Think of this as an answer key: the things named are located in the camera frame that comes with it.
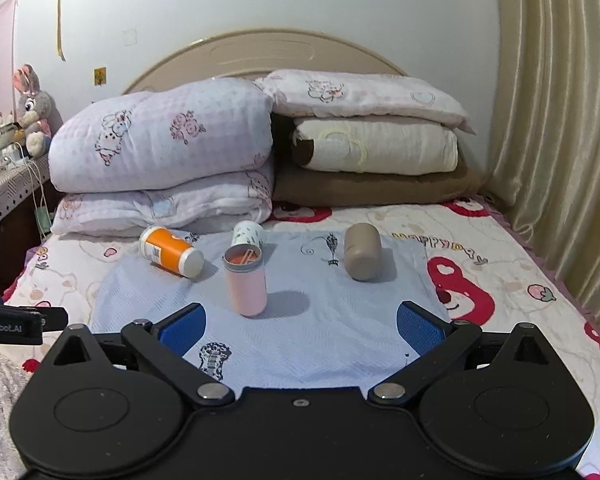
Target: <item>blue textured pad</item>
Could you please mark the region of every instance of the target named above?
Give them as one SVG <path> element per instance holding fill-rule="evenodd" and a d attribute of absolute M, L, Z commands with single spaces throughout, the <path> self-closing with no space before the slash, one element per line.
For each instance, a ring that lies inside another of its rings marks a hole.
<path fill-rule="evenodd" d="M 405 304 L 398 307 L 396 313 L 398 332 L 418 355 L 426 354 L 434 346 L 439 345 L 445 338 L 444 331 L 416 314 Z"/>
<path fill-rule="evenodd" d="M 182 357 L 205 333 L 206 313 L 202 306 L 163 328 L 158 341 Z"/>

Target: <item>cartoon print bed sheet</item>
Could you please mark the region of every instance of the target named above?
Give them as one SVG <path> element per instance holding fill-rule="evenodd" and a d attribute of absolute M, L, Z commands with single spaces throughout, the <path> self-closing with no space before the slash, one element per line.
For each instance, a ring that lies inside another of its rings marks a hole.
<path fill-rule="evenodd" d="M 344 231 L 357 222 L 424 244 L 427 270 L 453 319 L 494 332 L 508 332 L 521 321 L 540 327 L 592 405 L 596 431 L 578 470 L 600 479 L 600 336 L 524 248 L 474 200 L 334 211 L 278 204 L 266 228 Z M 53 236 L 27 264 L 8 303 L 64 306 L 70 322 L 88 324 L 99 283 L 132 244 L 122 238 Z M 46 334 L 38 348 L 0 346 L 0 353 L 33 372 L 57 336 Z"/>

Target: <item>brown pillow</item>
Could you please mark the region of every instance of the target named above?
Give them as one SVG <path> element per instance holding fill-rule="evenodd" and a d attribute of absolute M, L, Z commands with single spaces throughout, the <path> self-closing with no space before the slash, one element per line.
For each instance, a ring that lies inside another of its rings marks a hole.
<path fill-rule="evenodd" d="M 312 171 L 281 158 L 273 200 L 308 207 L 431 204 L 471 196 L 482 184 L 462 153 L 454 171 L 421 176 Z"/>

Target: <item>stuffed rabbit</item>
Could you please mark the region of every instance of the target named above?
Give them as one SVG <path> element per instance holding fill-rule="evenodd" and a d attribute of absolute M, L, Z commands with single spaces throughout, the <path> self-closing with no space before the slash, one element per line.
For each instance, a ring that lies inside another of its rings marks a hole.
<path fill-rule="evenodd" d="M 47 122 L 52 110 L 51 97 L 40 90 L 38 75 L 31 65 L 24 65 L 13 73 L 13 86 L 20 92 L 16 122 L 24 129 L 29 155 L 38 158 L 51 144 Z"/>

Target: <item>black device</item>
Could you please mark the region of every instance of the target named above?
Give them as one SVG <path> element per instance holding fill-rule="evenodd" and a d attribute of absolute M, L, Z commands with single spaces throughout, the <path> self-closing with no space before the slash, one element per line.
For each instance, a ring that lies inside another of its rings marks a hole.
<path fill-rule="evenodd" d="M 198 304 L 116 334 L 69 325 L 11 413 L 23 479 L 580 478 L 593 414 L 537 327 L 485 333 L 402 307 L 421 357 L 366 399 L 245 388 L 236 400 L 181 358 L 201 335 Z"/>
<path fill-rule="evenodd" d="M 42 333 L 64 330 L 69 321 L 61 306 L 0 304 L 0 344 L 42 345 Z"/>

